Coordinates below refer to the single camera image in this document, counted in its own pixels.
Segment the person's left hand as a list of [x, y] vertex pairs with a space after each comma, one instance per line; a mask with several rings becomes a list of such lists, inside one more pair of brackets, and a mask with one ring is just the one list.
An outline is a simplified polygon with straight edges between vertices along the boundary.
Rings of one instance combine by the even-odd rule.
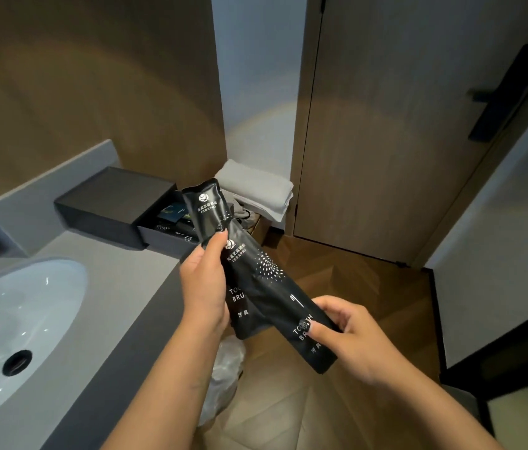
[[225, 275], [202, 270], [203, 250], [202, 246], [196, 246], [180, 265], [183, 321], [204, 333], [221, 335], [230, 320], [225, 302]]

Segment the person's right hand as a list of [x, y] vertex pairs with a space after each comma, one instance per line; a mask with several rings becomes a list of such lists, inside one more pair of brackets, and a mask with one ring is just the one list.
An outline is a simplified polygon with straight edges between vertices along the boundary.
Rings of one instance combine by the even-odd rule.
[[388, 385], [404, 358], [369, 311], [331, 295], [315, 297], [313, 302], [344, 334], [344, 353], [335, 355], [345, 368], [366, 384]]

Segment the black toothbrush packet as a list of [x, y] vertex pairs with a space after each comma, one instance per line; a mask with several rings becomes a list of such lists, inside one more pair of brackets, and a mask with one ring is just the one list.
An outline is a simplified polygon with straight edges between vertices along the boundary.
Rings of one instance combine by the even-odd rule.
[[334, 331], [339, 331], [339, 327], [275, 264], [238, 221], [230, 219], [227, 231], [228, 240], [221, 259], [233, 281], [309, 366], [316, 373], [324, 374], [337, 356], [307, 336], [309, 325], [305, 320]]
[[[222, 232], [231, 222], [236, 221], [217, 180], [207, 180], [198, 186], [185, 188], [181, 193], [203, 248], [207, 247], [215, 233]], [[224, 268], [225, 302], [230, 313], [230, 325], [239, 340], [246, 340], [267, 329], [270, 324], [238, 287], [225, 259], [221, 262]]]

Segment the person's left forearm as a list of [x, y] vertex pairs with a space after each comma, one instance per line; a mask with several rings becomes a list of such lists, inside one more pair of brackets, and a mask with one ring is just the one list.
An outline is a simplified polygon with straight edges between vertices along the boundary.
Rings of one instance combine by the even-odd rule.
[[100, 450], [190, 450], [228, 323], [183, 317]]

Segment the person's right forearm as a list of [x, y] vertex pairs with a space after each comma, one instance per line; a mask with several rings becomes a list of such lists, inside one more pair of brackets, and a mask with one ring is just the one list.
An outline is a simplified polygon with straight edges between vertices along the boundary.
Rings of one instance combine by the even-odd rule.
[[505, 450], [474, 416], [407, 360], [373, 367], [364, 378], [396, 397], [437, 450]]

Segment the woven basket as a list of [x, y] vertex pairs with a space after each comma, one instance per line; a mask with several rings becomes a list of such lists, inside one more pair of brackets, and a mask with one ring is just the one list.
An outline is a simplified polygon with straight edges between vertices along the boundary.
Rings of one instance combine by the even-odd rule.
[[233, 214], [233, 219], [238, 221], [240, 226], [262, 246], [271, 227], [271, 221], [257, 212], [247, 210], [236, 202], [230, 203], [229, 208]]

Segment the black box drawer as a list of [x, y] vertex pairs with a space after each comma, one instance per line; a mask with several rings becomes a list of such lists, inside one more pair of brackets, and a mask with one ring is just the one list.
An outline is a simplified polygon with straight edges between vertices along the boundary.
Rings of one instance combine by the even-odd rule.
[[139, 219], [137, 228], [147, 247], [166, 256], [184, 260], [200, 244], [188, 211], [183, 219], [175, 222], [158, 218], [160, 211], [176, 202], [156, 204]]

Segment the folded grey towel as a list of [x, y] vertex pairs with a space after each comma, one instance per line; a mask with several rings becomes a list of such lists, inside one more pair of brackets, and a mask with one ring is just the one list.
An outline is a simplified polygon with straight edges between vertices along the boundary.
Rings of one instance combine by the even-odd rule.
[[293, 197], [293, 183], [282, 176], [227, 160], [215, 174], [220, 187], [246, 208], [282, 223]]

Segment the clear plastic bin bag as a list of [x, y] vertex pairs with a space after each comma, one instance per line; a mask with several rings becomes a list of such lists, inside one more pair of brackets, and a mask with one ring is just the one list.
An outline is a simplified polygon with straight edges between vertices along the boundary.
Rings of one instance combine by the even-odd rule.
[[243, 341], [230, 335], [221, 340], [198, 426], [215, 420], [226, 409], [236, 393], [243, 373], [246, 348]]

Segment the black amenity box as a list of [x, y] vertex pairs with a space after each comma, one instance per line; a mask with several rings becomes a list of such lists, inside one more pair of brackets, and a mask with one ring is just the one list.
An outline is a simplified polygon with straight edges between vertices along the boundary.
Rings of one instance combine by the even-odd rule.
[[144, 250], [140, 223], [177, 190], [175, 182], [107, 167], [54, 201], [65, 226], [124, 248]]

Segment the black framed glass door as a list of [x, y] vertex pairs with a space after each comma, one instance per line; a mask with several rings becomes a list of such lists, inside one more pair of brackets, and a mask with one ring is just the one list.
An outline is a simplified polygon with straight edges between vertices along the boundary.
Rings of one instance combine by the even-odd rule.
[[528, 387], [528, 321], [442, 372], [440, 380], [470, 393], [481, 425], [494, 434], [489, 401]]

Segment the wooden door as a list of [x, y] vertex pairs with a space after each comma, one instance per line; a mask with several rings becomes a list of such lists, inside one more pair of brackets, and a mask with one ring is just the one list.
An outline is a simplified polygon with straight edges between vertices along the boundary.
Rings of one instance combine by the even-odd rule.
[[487, 152], [468, 137], [528, 0], [326, 0], [294, 235], [411, 264]]

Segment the white oval sink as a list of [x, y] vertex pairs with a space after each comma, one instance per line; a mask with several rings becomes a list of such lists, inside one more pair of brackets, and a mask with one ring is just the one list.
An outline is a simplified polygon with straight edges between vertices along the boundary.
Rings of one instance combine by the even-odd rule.
[[[0, 276], [0, 407], [41, 366], [76, 318], [88, 288], [86, 267], [53, 258], [20, 266]], [[30, 350], [28, 368], [13, 377], [2, 365]]]

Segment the black sink drain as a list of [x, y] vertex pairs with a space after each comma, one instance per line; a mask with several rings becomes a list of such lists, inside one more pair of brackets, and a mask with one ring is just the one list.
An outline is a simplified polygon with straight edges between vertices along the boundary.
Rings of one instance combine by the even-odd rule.
[[13, 377], [25, 371], [32, 362], [33, 354], [30, 350], [20, 350], [6, 359], [2, 365], [2, 375]]

